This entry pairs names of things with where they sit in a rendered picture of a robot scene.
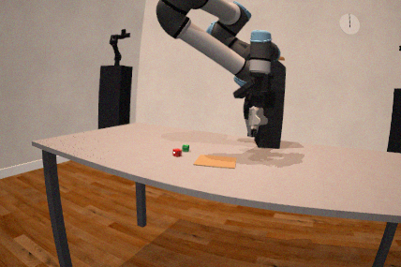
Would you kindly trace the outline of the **tan mat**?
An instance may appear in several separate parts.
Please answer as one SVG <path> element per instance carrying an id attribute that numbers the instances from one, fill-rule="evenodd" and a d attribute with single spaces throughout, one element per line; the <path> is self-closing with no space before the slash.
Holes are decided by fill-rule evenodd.
<path id="1" fill-rule="evenodd" d="M 193 165 L 235 169 L 237 157 L 200 155 Z"/>

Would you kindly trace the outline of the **red die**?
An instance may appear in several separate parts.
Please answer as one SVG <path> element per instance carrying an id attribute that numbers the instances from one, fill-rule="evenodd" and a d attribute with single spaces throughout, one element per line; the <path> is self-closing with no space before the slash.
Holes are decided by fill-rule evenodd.
<path id="1" fill-rule="evenodd" d="M 180 149 L 173 149 L 172 155 L 173 155 L 173 156 L 176 156 L 176 157 L 182 156 L 182 150 L 180 150 Z"/>

